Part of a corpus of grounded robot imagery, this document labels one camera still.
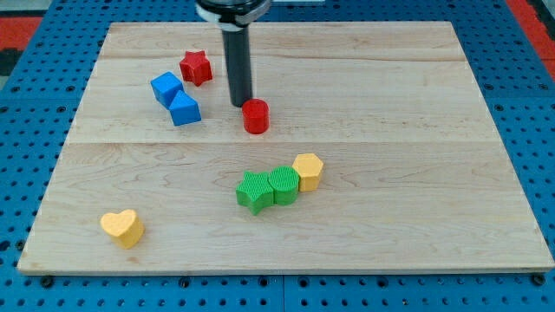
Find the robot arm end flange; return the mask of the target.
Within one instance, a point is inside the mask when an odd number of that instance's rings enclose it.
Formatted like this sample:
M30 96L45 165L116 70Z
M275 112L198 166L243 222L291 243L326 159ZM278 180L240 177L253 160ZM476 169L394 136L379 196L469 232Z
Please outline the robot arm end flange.
M263 16L272 0L196 0L197 14L224 31L239 31Z

